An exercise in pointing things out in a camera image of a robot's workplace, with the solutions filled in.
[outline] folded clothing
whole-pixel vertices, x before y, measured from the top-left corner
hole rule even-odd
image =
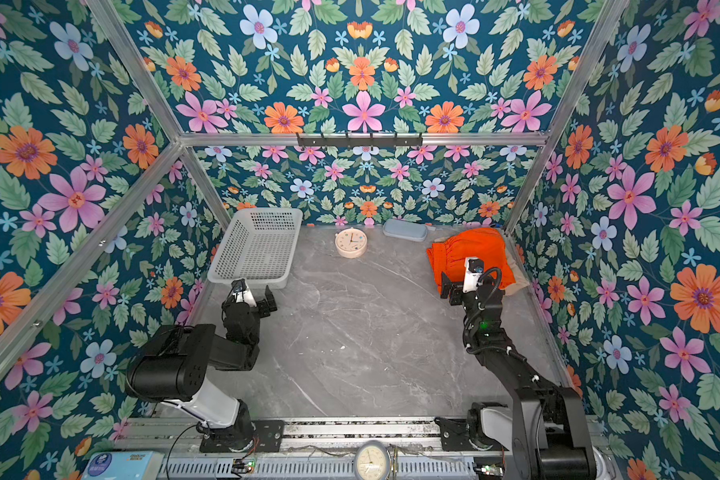
[[[494,266],[501,269],[501,283],[499,288],[506,289],[515,283],[514,274],[507,262],[506,245],[501,233],[495,228],[474,228],[452,236],[445,242],[432,244],[427,248],[429,264],[434,272],[434,282],[438,285],[438,292],[442,288],[442,273],[451,282],[463,282],[467,268],[464,259],[476,256],[485,263],[485,269]]]

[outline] orange cloth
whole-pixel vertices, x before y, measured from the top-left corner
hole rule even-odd
[[[463,282],[467,268],[464,259],[476,256],[485,263],[485,269],[498,266],[501,269],[502,290],[515,283],[512,269],[507,264],[504,238],[495,228],[475,228],[452,236],[441,244],[432,244],[427,248],[429,264],[434,271],[434,282],[438,284],[438,292],[442,287],[442,273],[451,282]]]

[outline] round clock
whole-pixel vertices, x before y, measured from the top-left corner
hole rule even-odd
[[[355,477],[358,480],[383,480],[392,470],[392,459],[379,442],[368,442],[355,454]]]
[[[346,258],[357,258],[368,248],[368,236],[356,228],[347,228],[336,234],[336,250]]]

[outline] light blue book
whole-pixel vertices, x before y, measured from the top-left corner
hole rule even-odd
[[[97,453],[82,480],[156,480],[162,464],[163,454],[158,452]]]

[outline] floral wall panel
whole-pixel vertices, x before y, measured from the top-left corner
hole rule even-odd
[[[629,478],[720,478],[720,2],[624,14],[521,223]]]
[[[86,7],[0,2],[0,334],[164,143]]]
[[[209,133],[543,130],[602,6],[141,3],[147,67],[184,129]]]
[[[338,226],[390,218],[501,225],[536,149],[216,146],[197,153],[232,211],[293,206],[304,212],[306,224]]]
[[[188,321],[220,229],[177,163],[0,383],[0,478],[77,480],[128,418],[130,360]]]

